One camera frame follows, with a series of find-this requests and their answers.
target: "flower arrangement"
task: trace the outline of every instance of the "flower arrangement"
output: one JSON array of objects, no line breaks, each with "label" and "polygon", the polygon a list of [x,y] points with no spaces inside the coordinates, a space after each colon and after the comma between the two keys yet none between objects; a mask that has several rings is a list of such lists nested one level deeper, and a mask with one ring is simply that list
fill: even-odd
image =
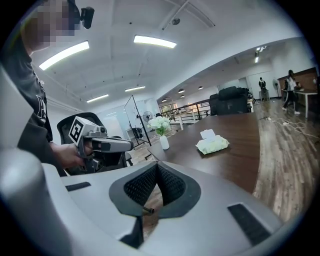
[{"label": "flower arrangement", "polygon": [[151,119],[148,122],[148,127],[154,128],[156,133],[159,134],[160,136],[165,134],[169,126],[170,126],[170,120],[162,116],[157,116],[155,119]]}]

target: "person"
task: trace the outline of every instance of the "person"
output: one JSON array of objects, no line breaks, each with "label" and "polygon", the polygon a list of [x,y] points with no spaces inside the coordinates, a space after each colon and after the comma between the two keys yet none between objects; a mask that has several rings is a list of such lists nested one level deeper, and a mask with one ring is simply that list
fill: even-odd
[{"label": "person", "polygon": [[261,97],[262,100],[267,101],[267,89],[266,89],[266,82],[260,77],[259,86],[261,89]]},{"label": "person", "polygon": [[[48,48],[56,36],[72,34],[70,32],[75,28],[73,20],[77,15],[72,2],[74,0],[44,0],[23,21],[14,41],[1,53],[4,69],[33,108],[18,148],[34,154],[42,163],[54,165],[60,176],[66,176],[66,168],[85,164],[75,144],[57,145],[52,142],[46,92],[43,82],[33,69],[31,55]],[[85,145],[85,153],[92,153],[92,145]]]},{"label": "person", "polygon": [[297,86],[296,80],[294,78],[294,72],[291,69],[288,71],[288,78],[285,80],[284,83],[285,83],[285,87],[287,88],[286,90],[287,90],[288,96],[282,109],[284,111],[287,111],[289,102],[293,102],[294,114],[299,115],[300,112],[298,111],[298,104],[297,104],[298,97],[295,94],[295,89],[298,89],[299,86]]}]

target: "white vase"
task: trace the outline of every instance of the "white vase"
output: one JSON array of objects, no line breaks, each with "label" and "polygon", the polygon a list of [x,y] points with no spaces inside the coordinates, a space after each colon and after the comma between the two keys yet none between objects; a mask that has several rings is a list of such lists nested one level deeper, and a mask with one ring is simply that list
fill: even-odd
[{"label": "white vase", "polygon": [[169,148],[169,142],[166,136],[164,135],[160,136],[160,143],[163,150],[167,150]]}]

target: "fluorescent light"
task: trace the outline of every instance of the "fluorescent light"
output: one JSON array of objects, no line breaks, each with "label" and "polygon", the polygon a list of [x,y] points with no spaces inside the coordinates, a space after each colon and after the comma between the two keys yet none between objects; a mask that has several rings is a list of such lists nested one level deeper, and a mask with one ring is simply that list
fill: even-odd
[{"label": "fluorescent light", "polygon": [[177,45],[174,42],[158,39],[158,38],[153,38],[153,37],[148,37],[148,36],[141,36],[141,35],[136,35],[133,40],[134,43],[142,43],[142,44],[150,44],[150,45],[157,45],[157,46],[165,46],[169,48],[175,48]]},{"label": "fluorescent light", "polygon": [[140,87],[135,87],[135,88],[131,88],[131,89],[126,89],[125,92],[130,92],[130,91],[133,91],[133,90],[138,90],[138,89],[143,89],[145,88],[145,86],[140,86]]},{"label": "fluorescent light", "polygon": [[108,97],[108,96],[109,96],[109,94],[102,95],[102,96],[99,96],[99,97],[96,97],[96,98],[89,99],[89,100],[87,100],[86,102],[87,102],[87,103],[90,103],[90,102],[93,102],[93,101],[96,101],[96,100],[100,100],[100,99],[102,99],[102,98],[104,98],[104,97]]},{"label": "fluorescent light", "polygon": [[68,49],[65,49],[59,53],[57,53],[56,55],[52,56],[51,58],[49,58],[48,60],[46,60],[44,63],[42,63],[39,68],[42,70],[46,70],[47,68],[49,68],[50,66],[52,66],[53,64],[57,63],[58,61],[61,61],[62,59],[75,54],[77,52],[83,51],[89,49],[89,43],[88,41],[84,41],[82,43],[79,43],[77,45],[74,45]]}]

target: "black rubber pad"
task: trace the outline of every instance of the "black rubber pad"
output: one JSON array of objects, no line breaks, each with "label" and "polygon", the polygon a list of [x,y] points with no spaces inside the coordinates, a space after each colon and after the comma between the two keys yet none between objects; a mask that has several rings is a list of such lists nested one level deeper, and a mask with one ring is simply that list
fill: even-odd
[{"label": "black rubber pad", "polygon": [[228,207],[229,212],[238,223],[253,246],[261,243],[270,236],[264,226],[248,211],[243,204]]},{"label": "black rubber pad", "polygon": [[86,187],[91,186],[91,184],[89,182],[81,182],[81,183],[77,183],[77,184],[72,184],[72,185],[68,185],[65,186],[66,190],[70,191],[74,191],[74,190],[80,190]]}]

